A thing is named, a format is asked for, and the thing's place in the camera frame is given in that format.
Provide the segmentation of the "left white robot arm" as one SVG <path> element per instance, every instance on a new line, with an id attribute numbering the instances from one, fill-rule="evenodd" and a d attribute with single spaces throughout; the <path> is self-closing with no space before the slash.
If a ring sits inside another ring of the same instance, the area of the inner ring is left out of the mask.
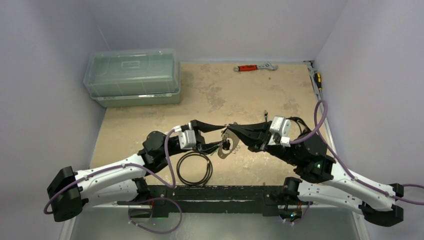
<path id="1" fill-rule="evenodd" d="M 159 179 L 157 173 L 172 166 L 172 155 L 218 146 L 218 142 L 206 144 L 200 134 L 221 129 L 223 125 L 191 120 L 173 127 L 167 134 L 150 132 L 139 152 L 120 161 L 85 170 L 63 167 L 47 187 L 48 202 L 43 213 L 53 215 L 55 222 L 64 222 L 84 208 L 109 202 L 134 201 L 142 205 L 148 201 L 149 191 L 138 185 L 138 180 L 145 176 Z"/>

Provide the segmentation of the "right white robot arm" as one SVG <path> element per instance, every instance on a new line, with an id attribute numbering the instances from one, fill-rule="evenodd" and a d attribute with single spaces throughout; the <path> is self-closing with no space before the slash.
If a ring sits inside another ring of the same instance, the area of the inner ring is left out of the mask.
<path id="1" fill-rule="evenodd" d="M 395 197 L 403 197 L 399 183 L 383 184 L 349 170 L 327 154 L 328 146 L 318 134 L 290 143 L 292 122 L 276 116 L 255 124 L 229 124 L 227 129 L 254 153 L 265 152 L 294 166 L 297 177 L 286 177 L 282 189 L 268 196 L 286 205 L 319 202 L 363 215 L 369 223 L 391 227 L 404 220 Z"/>

